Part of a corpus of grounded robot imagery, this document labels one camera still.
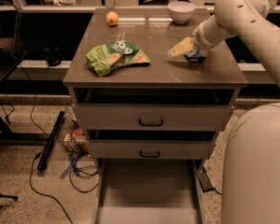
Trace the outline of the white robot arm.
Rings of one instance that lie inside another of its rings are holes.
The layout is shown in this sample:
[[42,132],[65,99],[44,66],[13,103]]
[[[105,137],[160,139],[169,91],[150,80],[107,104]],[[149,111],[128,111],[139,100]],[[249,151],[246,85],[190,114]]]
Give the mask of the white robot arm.
[[[169,49],[173,58],[239,36],[280,88],[280,28],[268,0],[216,0],[214,14]],[[234,124],[226,146],[221,224],[280,224],[280,103],[261,105]]]

